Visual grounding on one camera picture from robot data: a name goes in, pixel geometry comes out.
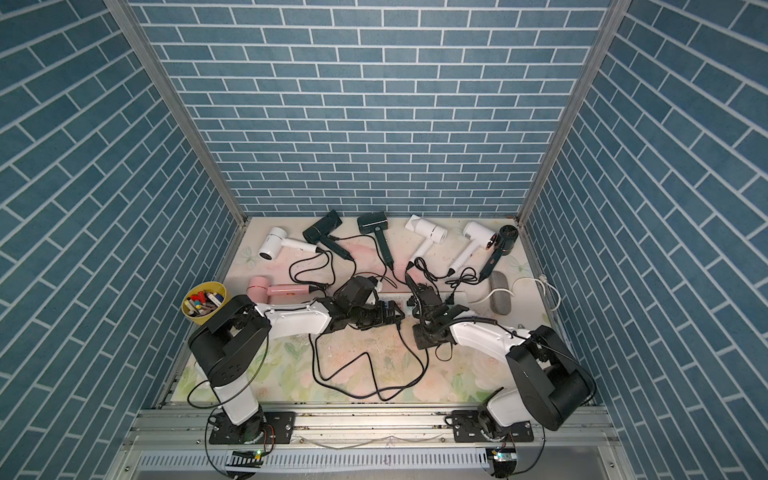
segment brick wall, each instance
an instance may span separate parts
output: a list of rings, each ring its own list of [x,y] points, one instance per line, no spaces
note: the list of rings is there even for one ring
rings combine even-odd
[[[501,216],[608,0],[250,3],[131,2],[248,214]]]
[[[768,4],[634,0],[532,217],[638,478],[768,478]]]
[[[90,478],[233,223],[100,1],[0,12],[0,478]]]

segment yellow bowl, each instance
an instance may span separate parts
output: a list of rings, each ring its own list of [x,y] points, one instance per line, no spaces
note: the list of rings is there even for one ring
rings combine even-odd
[[[181,300],[181,312],[184,314],[185,317],[195,322],[197,325],[203,325],[205,322],[208,321],[209,318],[212,317],[213,314],[219,311],[221,306],[219,308],[215,309],[213,312],[208,313],[207,315],[203,316],[190,316],[190,308],[187,305],[187,298],[189,298],[192,295],[197,295],[198,292],[201,290],[204,290],[205,293],[218,293],[224,298],[224,301],[221,302],[221,306],[226,304],[232,299],[232,296],[229,292],[227,292],[227,288],[218,282],[205,282],[201,283],[200,285],[194,287],[192,290],[187,292],[187,295],[184,295],[184,298]]]

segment white hair dryer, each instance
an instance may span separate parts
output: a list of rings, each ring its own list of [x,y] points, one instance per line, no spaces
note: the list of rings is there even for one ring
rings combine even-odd
[[[319,251],[317,245],[288,238],[288,232],[280,227],[272,227],[272,230],[266,235],[264,243],[261,244],[261,248],[259,248],[259,257],[265,260],[273,260],[283,247],[296,248],[312,253],[318,253]]]
[[[419,248],[416,249],[416,252],[414,252],[408,260],[406,270],[413,266],[413,260],[415,260],[416,257],[423,257],[432,245],[445,242],[445,238],[448,236],[448,231],[445,228],[435,225],[429,220],[424,220],[418,215],[411,216],[411,219],[406,223],[406,230],[410,230],[413,233],[425,237],[422,244],[419,245]]]
[[[477,250],[481,245],[485,246],[485,249],[493,246],[494,237],[496,232],[490,228],[483,227],[480,223],[469,222],[464,227],[464,236],[469,238],[469,245],[464,248],[456,260],[453,260],[451,266],[448,268],[448,275],[453,275],[458,272],[458,269],[469,260],[469,257]]]

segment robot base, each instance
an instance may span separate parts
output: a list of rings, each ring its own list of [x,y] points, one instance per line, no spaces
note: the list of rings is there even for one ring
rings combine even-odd
[[[247,445],[263,442],[264,432],[269,436],[266,443],[272,443],[273,429],[276,445],[290,443],[293,434],[293,422],[296,414],[293,412],[259,412],[245,421],[242,425],[232,425],[225,412],[211,416],[212,429],[208,443],[211,445]]]
[[[453,424],[453,440],[456,443],[485,442],[487,434],[483,434],[478,420],[477,410],[454,410],[451,412]],[[533,430],[530,422],[513,423],[506,427],[505,434],[512,435],[517,442],[533,442]]]

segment metal pole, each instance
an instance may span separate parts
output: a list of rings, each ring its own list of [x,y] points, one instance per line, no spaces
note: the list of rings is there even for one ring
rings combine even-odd
[[[149,41],[149,37],[147,37],[144,29],[139,25],[138,18],[136,18],[133,9],[128,4],[127,0],[104,0],[104,3],[107,5],[107,8],[109,8],[109,12],[117,22],[120,30],[122,30],[126,40],[128,40],[128,44],[134,49],[136,56],[144,66],[144,70],[147,72],[147,75],[149,75],[155,88],[160,92],[160,96],[163,98],[170,114],[174,116],[176,122],[179,124],[181,132],[184,134],[187,141],[190,142],[190,146],[195,154],[197,154],[197,159],[200,161],[200,164],[203,165],[203,168],[205,168],[211,181],[213,181],[214,186],[216,187],[216,190],[219,191],[224,203],[227,204],[237,225],[242,227],[245,225],[245,212],[243,212],[240,204],[237,203],[237,199],[229,185],[227,185],[227,181],[224,180],[221,170],[219,170],[218,165],[216,165],[214,156],[208,150],[208,146],[205,144],[202,135],[200,135],[200,131],[197,129],[197,125],[195,125],[192,117],[189,115],[187,108],[184,107],[184,103],[176,91],[174,84],[170,81],[168,73],[165,71],[163,64],[160,62],[160,58],[157,56],[157,52]]]
[[[539,165],[538,171],[531,182],[531,189],[528,191],[528,196],[523,201],[523,206],[520,209],[518,215],[518,223],[521,226],[525,226],[528,218],[533,212],[534,206],[538,201],[541,191],[544,189],[544,185],[547,183],[549,173],[554,167],[555,161],[558,159],[560,150],[563,148],[566,137],[571,131],[571,127],[576,120],[578,111],[581,110],[581,105],[584,103],[584,99],[589,93],[589,87],[592,86],[592,81],[598,75],[600,65],[605,59],[605,54],[608,51],[608,47],[611,46],[611,42],[614,40],[616,31],[624,19],[624,14],[627,13],[627,8],[631,0],[613,0],[608,7],[605,17],[598,31],[598,36],[594,40],[594,45],[587,55],[587,60],[584,62],[584,66],[581,68],[581,75],[576,80],[576,85],[568,98],[568,103],[563,109],[563,116],[558,124],[557,130],[552,135],[552,140],[547,146],[547,150],[544,152],[544,157],[541,159],[541,165]]]

